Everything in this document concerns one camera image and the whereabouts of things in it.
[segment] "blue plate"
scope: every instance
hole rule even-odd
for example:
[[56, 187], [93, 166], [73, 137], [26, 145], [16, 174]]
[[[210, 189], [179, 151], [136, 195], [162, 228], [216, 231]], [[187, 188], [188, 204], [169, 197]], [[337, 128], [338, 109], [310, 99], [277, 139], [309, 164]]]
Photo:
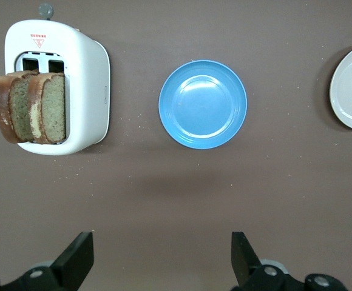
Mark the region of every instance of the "blue plate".
[[158, 101], [161, 121], [171, 137], [193, 149], [229, 141], [246, 116], [245, 88], [227, 66], [192, 61], [165, 81]]

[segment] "bread crust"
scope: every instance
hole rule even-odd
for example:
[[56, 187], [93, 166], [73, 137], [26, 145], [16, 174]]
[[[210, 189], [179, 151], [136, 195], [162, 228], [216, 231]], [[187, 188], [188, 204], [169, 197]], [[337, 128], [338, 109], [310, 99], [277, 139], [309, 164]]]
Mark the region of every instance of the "bread crust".
[[42, 117], [42, 93], [45, 84], [55, 76], [64, 76], [63, 73], [44, 73], [32, 77], [28, 87], [28, 111], [30, 117], [30, 128], [33, 137], [38, 144], [53, 144], [46, 135]]
[[15, 82], [26, 78], [28, 75], [37, 75], [36, 71], [21, 71], [0, 76], [0, 130], [4, 138], [17, 144], [28, 140], [21, 139], [15, 132], [10, 109], [10, 91]]

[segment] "plate rim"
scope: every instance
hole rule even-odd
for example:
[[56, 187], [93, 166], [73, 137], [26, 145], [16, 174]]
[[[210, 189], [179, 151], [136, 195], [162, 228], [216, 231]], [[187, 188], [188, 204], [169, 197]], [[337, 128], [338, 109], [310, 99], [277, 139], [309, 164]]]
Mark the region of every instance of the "plate rim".
[[348, 119], [345, 118], [345, 116], [343, 114], [341, 114], [339, 108], [341, 107], [337, 107], [337, 105], [335, 105], [334, 101], [337, 100], [337, 95], [334, 94], [333, 90], [335, 90], [335, 88], [337, 87], [339, 81], [338, 81], [338, 77], [340, 74], [340, 72], [344, 71], [350, 64], [345, 64], [345, 62], [347, 62], [347, 60], [352, 57], [352, 51], [350, 51], [338, 64], [338, 66], [336, 67], [333, 77], [331, 78], [331, 83], [330, 83], [330, 104], [331, 107], [333, 108], [333, 112], [335, 113], [335, 115], [338, 117], [338, 119], [345, 124], [347, 127], [352, 129], [352, 123], [348, 122], [348, 120], [352, 121], [352, 119]]
[[[207, 145], [207, 146], [201, 146], [201, 144], [197, 144], [197, 146], [194, 146], [194, 142], [185, 142], [184, 140], [180, 139], [180, 138], [177, 138], [175, 137], [175, 135], [172, 134], [172, 132], [170, 132], [170, 130], [168, 129], [168, 127], [164, 124], [164, 119], [165, 116], [165, 113], [162, 113], [162, 110], [161, 110], [161, 100], [163, 98], [161, 98], [163, 96], [163, 92], [165, 90], [165, 87], [167, 85], [167, 83], [169, 82], [169, 80], [177, 73], [179, 72], [180, 70], [183, 69], [183, 67], [186, 67], [188, 65], [191, 65], [191, 64], [194, 64], [194, 63], [197, 63], [197, 62], [200, 62], [200, 63], [211, 63], [211, 64], [216, 64], [216, 65], [219, 65], [220, 67], [224, 68], [225, 71], [229, 72], [230, 74], [232, 74], [236, 80], [237, 80], [237, 84], [236, 86], [239, 87], [241, 89], [241, 92], [243, 92], [243, 96], [241, 96], [241, 98], [243, 98], [245, 100], [245, 108], [243, 109], [243, 114], [240, 115], [241, 118], [239, 118], [239, 126], [237, 126], [237, 129], [234, 131], [233, 134], [231, 134], [229, 137], [227, 137], [224, 141], [222, 142], [216, 142], [215, 145]], [[173, 138], [175, 141], [177, 141], [179, 144], [185, 146], [185, 147], [189, 147], [191, 149], [213, 149], [215, 147], [219, 147], [225, 143], [227, 143], [230, 139], [232, 139], [237, 133], [238, 131], [241, 129], [243, 123], [245, 122], [245, 119], [246, 119], [246, 113], [248, 111], [248, 97], [247, 97], [247, 92], [246, 92], [246, 89], [245, 89], [245, 86], [243, 85], [242, 83], [242, 80], [239, 78], [239, 76], [230, 68], [228, 67], [227, 65], [224, 65], [222, 64], [221, 62], [218, 62], [218, 61], [213, 61], [213, 60], [210, 60], [210, 59], [197, 59], [197, 60], [192, 60], [190, 62], [187, 62], [181, 66], [179, 66], [178, 68], [176, 68], [165, 80], [162, 88], [161, 88], [161, 91], [160, 91], [160, 95], [158, 97], [158, 111], [159, 111], [159, 116], [160, 116], [160, 120], [161, 120], [161, 123], [165, 129], [165, 131], [168, 133], [168, 135], [171, 136], [171, 138]], [[217, 136], [219, 135], [215, 135], [211, 138], [209, 138], [211, 141], [213, 139], [215, 139]]]

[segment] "toaster warning label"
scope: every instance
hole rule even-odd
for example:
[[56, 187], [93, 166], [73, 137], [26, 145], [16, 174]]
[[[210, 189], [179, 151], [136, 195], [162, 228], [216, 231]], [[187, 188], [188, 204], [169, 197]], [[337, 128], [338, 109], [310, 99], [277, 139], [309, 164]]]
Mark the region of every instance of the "toaster warning label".
[[45, 39], [46, 39], [46, 35], [36, 35], [36, 34], [31, 34], [30, 35], [33, 40], [35, 41], [36, 45], [41, 48], [42, 44], [44, 43]]

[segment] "bread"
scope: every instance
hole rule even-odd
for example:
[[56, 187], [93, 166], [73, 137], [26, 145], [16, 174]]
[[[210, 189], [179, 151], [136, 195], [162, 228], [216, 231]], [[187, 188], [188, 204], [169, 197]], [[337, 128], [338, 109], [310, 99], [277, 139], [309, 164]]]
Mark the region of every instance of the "bread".
[[31, 78], [28, 87], [30, 128], [38, 144], [66, 138], [64, 74], [45, 73]]
[[0, 129], [11, 143], [33, 141], [27, 108], [27, 89], [36, 71], [0, 76]]

